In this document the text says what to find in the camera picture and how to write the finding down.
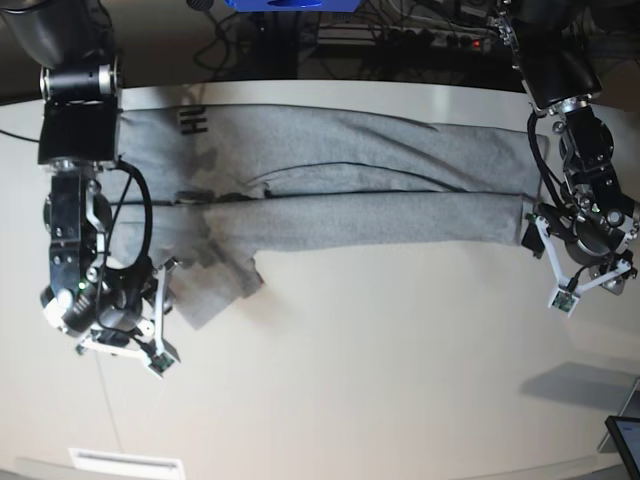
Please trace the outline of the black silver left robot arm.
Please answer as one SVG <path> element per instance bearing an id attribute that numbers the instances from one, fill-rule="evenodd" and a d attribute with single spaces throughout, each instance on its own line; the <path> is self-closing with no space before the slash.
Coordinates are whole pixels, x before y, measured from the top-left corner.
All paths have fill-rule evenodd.
<path id="1" fill-rule="evenodd" d="M 531 153 L 551 198 L 536 203 L 523 244 L 549 256 L 554 304 L 600 287 L 614 295 L 637 276 L 632 241 L 639 205 L 626 195 L 613 166 L 611 131 L 591 106 L 600 79 L 570 25 L 586 1 L 499 1 L 496 26 L 511 49 L 532 101 Z"/>

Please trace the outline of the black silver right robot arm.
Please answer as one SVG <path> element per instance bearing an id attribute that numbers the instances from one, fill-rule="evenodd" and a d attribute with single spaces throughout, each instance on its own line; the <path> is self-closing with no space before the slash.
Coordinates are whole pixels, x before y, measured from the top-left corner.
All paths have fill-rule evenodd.
<path id="1" fill-rule="evenodd" d="M 144 341 L 139 327 L 143 304 L 163 301 L 150 258 L 153 207 L 141 172 L 117 152 L 121 77 L 110 15 L 99 1 L 4 1 L 1 18 L 41 67 L 38 164 L 52 174 L 43 211 L 50 235 L 45 317 L 80 351 L 117 354 L 135 345 L 154 357 L 159 343 Z M 97 176 L 105 171 L 126 173 L 142 195 L 141 246 L 124 268 L 108 265 L 120 208 L 102 192 Z"/>

